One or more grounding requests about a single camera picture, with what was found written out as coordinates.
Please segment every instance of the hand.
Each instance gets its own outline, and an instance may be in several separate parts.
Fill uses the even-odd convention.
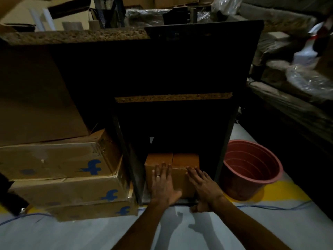
[[[216,203],[221,200],[227,201],[222,189],[206,172],[202,172],[198,168],[187,167],[186,169],[186,175],[199,195],[199,203],[191,207],[192,212],[214,211]]]
[[[157,205],[166,210],[170,205],[181,198],[181,191],[175,191],[172,184],[171,165],[168,165],[168,175],[166,164],[162,162],[162,170],[156,165],[152,171],[152,198],[150,204]]]

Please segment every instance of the white pipe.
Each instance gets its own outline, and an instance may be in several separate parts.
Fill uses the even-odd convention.
[[[37,29],[40,32],[44,32],[45,28],[44,28],[44,25],[43,25],[42,21],[39,19],[38,13],[35,11],[34,8],[30,8],[29,11],[30,11],[30,15],[32,16],[32,19],[35,21]]]
[[[50,14],[49,9],[43,9],[44,16],[47,20],[47,23],[49,24],[52,31],[56,31],[56,27],[54,26],[52,16]]]

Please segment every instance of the forearm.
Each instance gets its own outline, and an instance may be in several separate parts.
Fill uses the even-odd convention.
[[[164,209],[150,204],[112,250],[149,250]]]
[[[239,210],[225,197],[215,201],[212,208],[246,250],[290,250],[273,233]]]

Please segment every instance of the white spray bottle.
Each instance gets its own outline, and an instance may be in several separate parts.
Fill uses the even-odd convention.
[[[323,26],[324,22],[316,24],[310,31],[311,37],[306,41],[302,50],[294,54],[292,65],[301,64],[303,66],[311,65],[317,57],[317,52],[313,50],[313,44],[317,38],[317,32]]]

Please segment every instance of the floor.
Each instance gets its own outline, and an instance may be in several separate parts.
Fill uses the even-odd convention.
[[[239,124],[235,124],[231,139],[254,141]],[[281,181],[265,187],[246,205],[292,208],[305,201],[309,197],[285,174]],[[237,202],[235,205],[243,205],[241,209],[246,214],[293,250],[332,249],[333,222],[314,203],[302,206],[301,210],[267,210],[244,207],[244,203]],[[10,214],[0,214],[0,224],[10,218]],[[34,215],[1,225],[0,245],[6,250],[110,250],[136,219],[125,216],[59,223],[52,217]],[[152,249],[244,248],[214,213],[191,214],[188,207],[170,207],[160,221]]]

